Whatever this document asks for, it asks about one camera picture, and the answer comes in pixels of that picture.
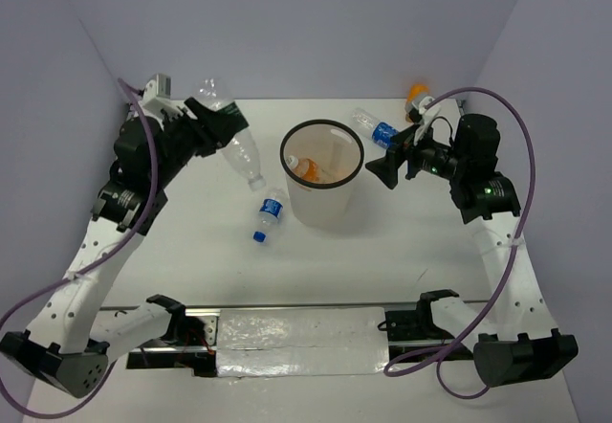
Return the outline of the green label clear plastic bottle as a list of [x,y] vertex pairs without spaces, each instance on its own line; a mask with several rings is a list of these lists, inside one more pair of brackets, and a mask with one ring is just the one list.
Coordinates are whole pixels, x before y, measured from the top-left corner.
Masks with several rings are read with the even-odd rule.
[[249,123],[228,86],[220,78],[204,78],[193,97],[214,113],[213,122],[221,131],[221,153],[231,168],[246,180],[252,191],[266,186],[260,156]]

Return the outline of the orange juice bottle white cap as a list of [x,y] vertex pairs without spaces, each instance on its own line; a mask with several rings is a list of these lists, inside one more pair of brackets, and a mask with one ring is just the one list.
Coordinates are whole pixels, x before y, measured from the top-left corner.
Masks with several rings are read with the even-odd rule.
[[310,183],[319,182],[319,168],[312,159],[290,155],[285,159],[285,162],[290,171],[301,180]]

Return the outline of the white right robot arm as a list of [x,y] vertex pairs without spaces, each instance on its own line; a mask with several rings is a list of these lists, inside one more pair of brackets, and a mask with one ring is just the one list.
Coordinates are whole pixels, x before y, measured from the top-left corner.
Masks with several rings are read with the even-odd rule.
[[415,317],[418,331],[428,338],[445,331],[453,339],[428,348],[426,359],[413,367],[395,368],[405,354],[390,360],[383,369],[388,377],[440,366],[463,346],[481,382],[491,389],[552,378],[578,355],[576,338],[559,331],[539,290],[523,236],[528,207],[496,168],[499,143],[495,120],[469,114],[447,145],[434,140],[430,122],[416,123],[391,138],[384,157],[366,165],[390,189],[398,184],[401,166],[407,167],[407,179],[426,172],[448,180],[492,289],[480,311],[452,290],[423,293]]

